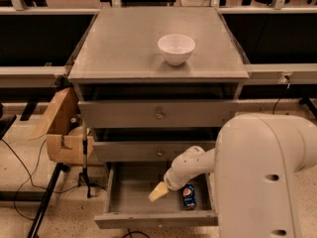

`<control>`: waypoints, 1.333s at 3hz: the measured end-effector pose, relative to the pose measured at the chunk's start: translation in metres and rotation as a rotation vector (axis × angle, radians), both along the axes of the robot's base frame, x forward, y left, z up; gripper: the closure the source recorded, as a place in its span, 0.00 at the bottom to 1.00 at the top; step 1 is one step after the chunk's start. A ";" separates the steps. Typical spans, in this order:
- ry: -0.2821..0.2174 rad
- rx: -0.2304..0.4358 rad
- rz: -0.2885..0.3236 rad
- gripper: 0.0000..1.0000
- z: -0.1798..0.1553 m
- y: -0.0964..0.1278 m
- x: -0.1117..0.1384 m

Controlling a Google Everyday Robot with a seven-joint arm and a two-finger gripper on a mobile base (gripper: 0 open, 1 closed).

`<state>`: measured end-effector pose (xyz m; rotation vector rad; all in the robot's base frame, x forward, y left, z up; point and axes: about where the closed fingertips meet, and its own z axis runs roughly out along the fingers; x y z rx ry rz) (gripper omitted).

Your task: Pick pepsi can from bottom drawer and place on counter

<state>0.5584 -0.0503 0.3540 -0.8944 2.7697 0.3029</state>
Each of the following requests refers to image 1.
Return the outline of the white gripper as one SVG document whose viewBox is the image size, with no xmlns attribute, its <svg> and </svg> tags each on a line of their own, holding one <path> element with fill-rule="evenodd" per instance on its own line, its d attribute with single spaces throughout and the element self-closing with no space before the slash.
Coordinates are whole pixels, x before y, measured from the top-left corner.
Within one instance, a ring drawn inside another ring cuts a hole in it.
<svg viewBox="0 0 317 238">
<path fill-rule="evenodd" d="M 199 146 L 193 146 L 176 157 L 161 181 L 149 195 L 151 202 L 165 196 L 168 190 L 179 190 L 191 179 L 201 175 L 204 171 L 201 158 L 205 151 Z"/>
</svg>

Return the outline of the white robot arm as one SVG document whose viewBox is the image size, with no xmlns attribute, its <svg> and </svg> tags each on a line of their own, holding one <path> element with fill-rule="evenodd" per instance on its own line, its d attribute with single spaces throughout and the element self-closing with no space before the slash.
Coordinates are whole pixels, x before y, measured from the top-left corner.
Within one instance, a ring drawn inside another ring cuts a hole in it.
<svg viewBox="0 0 317 238">
<path fill-rule="evenodd" d="M 246 113 L 220 130 L 215 148 L 176 157 L 149 199 L 215 175 L 220 238 L 302 238 L 293 174 L 317 164 L 317 126 L 297 116 Z"/>
</svg>

